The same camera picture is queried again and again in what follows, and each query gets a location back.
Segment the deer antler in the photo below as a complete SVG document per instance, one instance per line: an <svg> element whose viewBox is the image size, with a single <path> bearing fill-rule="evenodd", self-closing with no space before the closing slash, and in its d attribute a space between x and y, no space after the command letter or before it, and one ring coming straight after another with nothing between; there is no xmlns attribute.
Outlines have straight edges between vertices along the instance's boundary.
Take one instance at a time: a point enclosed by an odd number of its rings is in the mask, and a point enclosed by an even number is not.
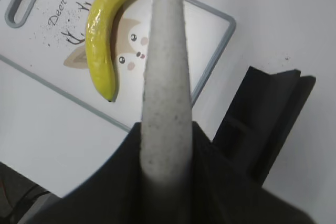
<svg viewBox="0 0 336 224"><path fill-rule="evenodd" d="M67 30L67 33L63 33L63 32L61 32L61 34L67 36L67 42L69 42L69 43L71 43L71 44L73 44L73 45L78 45L78 44L81 44L81 43L83 43L83 42L85 41L85 38L84 38L84 39L78 39L78 38L76 38L74 35L72 35L68 30ZM68 38L68 36L69 36L70 38L73 38L73 39L74 39L75 41L77 41L77 42L73 42L73 41L71 41L71 40Z"/></svg>
<svg viewBox="0 0 336 224"><path fill-rule="evenodd" d="M76 2L76 4L78 4L79 5L79 8L78 9L80 9L80 10L87 10L87 11L90 11L88 8L86 8L84 5L89 5L89 6L91 6L91 4L90 3L88 3L88 2L84 2L84 4L81 4L80 2Z"/></svg>

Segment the pink cheek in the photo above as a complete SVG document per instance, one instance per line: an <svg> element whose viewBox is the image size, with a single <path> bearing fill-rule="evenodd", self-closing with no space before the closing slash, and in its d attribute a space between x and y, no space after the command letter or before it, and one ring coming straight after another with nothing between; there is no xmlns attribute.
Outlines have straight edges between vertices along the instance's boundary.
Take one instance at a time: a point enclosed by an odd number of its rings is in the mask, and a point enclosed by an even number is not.
<svg viewBox="0 0 336 224"><path fill-rule="evenodd" d="M148 44L148 38L147 37L143 37L141 40L140 40L140 43L141 45L145 46Z"/></svg>
<svg viewBox="0 0 336 224"><path fill-rule="evenodd" d="M135 63L132 61L132 62L130 62L130 63L128 63L128 65L127 65L127 69L128 70L133 70L135 68Z"/></svg>

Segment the deer ear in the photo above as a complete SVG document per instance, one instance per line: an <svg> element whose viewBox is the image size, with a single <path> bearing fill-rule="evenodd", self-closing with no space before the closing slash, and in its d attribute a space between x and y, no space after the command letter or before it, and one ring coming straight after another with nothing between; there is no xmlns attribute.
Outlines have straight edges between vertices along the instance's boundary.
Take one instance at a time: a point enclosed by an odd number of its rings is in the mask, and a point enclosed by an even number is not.
<svg viewBox="0 0 336 224"><path fill-rule="evenodd" d="M88 68L88 63L85 54L85 45L77 47L64 61L64 66L79 69Z"/></svg>

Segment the white table surface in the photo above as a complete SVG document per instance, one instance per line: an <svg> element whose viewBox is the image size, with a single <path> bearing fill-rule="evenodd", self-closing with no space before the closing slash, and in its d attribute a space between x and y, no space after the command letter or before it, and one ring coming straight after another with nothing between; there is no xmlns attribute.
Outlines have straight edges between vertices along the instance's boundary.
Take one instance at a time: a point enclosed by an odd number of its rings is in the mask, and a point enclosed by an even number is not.
<svg viewBox="0 0 336 224"><path fill-rule="evenodd" d="M336 214L335 0L200 0L237 29L193 109L213 138L249 66L317 83L265 181L318 223ZM0 161L58 196L96 171L126 133L0 62Z"/></svg>

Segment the deer illustration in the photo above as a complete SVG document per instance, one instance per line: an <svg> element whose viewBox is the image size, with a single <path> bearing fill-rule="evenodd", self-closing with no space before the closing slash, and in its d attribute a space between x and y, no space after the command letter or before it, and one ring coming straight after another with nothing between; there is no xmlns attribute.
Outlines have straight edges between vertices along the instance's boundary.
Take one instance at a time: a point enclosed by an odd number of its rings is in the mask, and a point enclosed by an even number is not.
<svg viewBox="0 0 336 224"><path fill-rule="evenodd" d="M86 8L86 5L91 5L88 2L84 4L80 4L79 9L89 10ZM112 32L111 32L111 57L112 60L115 60L116 56L121 54L134 54L140 59L145 58L146 47L148 44L148 37L146 35L139 36L143 32L141 32L142 26L141 23L135 19L129 19L123 17L123 8L121 8L114 20ZM84 34L81 33L83 39L75 37L69 31L61 32L61 34L67 36L67 41L73 45L84 44ZM69 57L64 61L64 65L71 68L77 69L85 69L88 68L86 55L85 55L85 45L81 45L77 47ZM132 70L134 67L132 63L129 66L129 70Z"/></svg>

